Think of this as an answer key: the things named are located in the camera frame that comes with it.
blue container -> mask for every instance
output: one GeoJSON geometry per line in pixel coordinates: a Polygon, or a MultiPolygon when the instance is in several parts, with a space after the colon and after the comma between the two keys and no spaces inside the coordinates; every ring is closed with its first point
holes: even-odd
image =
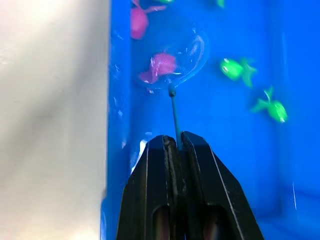
{"type": "MultiPolygon", "coordinates": [[[[150,5],[159,3],[141,0],[143,8],[150,5]]],[[[155,46],[164,44],[155,37],[161,27],[163,39],[170,38],[161,20],[175,13],[177,24],[196,25],[210,43],[206,64],[177,88],[181,130],[204,137],[239,180],[266,240],[319,240],[320,2],[225,0],[220,9],[214,0],[175,0],[148,15],[140,41],[130,37],[131,7],[129,0],[112,2],[101,239],[116,237],[122,192],[145,143],[157,135],[175,136],[168,92],[137,84],[155,46]],[[219,70],[223,58],[242,57],[253,59],[258,69],[253,89],[219,70]],[[284,124],[266,112],[249,111],[271,85],[273,98],[287,110],[284,124]]],[[[180,40],[179,31],[175,37],[180,40]]]]}

pink toy fish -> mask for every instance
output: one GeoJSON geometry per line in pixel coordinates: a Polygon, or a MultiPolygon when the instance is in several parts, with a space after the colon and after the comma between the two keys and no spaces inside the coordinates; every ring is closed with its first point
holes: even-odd
{"type": "Polygon", "coordinates": [[[176,68],[176,57],[167,53],[159,53],[151,58],[149,71],[140,73],[139,78],[145,83],[154,84],[160,76],[172,74],[176,68]]]}
{"type": "Polygon", "coordinates": [[[140,7],[139,0],[132,0],[132,2],[136,7],[131,8],[131,37],[140,40],[144,37],[149,25],[147,14],[164,10],[166,9],[166,6],[151,6],[148,9],[143,10],[140,7]]]}

pink fish in net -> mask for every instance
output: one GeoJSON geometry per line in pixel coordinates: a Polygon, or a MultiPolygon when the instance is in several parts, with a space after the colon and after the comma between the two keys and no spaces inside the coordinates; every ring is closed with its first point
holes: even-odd
{"type": "Polygon", "coordinates": [[[160,76],[172,74],[176,68],[175,56],[167,53],[159,53],[151,58],[149,71],[140,73],[139,78],[145,83],[154,84],[160,76]]]}
{"type": "Polygon", "coordinates": [[[166,6],[151,6],[146,10],[140,7],[139,0],[132,0],[136,7],[131,8],[131,37],[140,40],[144,37],[149,25],[148,13],[166,9],[166,6]]]}

green fish fin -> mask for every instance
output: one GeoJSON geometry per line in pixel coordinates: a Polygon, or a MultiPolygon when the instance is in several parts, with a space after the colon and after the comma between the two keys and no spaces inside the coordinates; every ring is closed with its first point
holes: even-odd
{"type": "Polygon", "coordinates": [[[249,88],[252,88],[253,85],[252,85],[251,77],[254,73],[257,72],[257,69],[251,67],[245,58],[243,58],[240,63],[243,67],[243,73],[242,73],[243,81],[249,88]]]}
{"type": "Polygon", "coordinates": [[[216,0],[216,4],[217,4],[220,8],[225,8],[225,0],[216,0]]]}
{"type": "Polygon", "coordinates": [[[257,112],[259,112],[259,111],[261,111],[263,109],[269,108],[269,106],[270,106],[269,102],[264,101],[264,100],[259,98],[258,102],[256,103],[256,105],[253,108],[251,108],[251,112],[257,113],[257,112]]]}
{"type": "Polygon", "coordinates": [[[268,90],[264,90],[266,97],[268,98],[269,102],[271,102],[272,95],[274,94],[274,87],[271,86],[268,90]]]}

beige surface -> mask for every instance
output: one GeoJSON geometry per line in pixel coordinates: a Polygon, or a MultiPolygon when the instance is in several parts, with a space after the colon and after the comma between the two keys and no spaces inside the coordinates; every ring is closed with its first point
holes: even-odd
{"type": "Polygon", "coordinates": [[[0,0],[0,240],[97,240],[108,0],[0,0]]]}

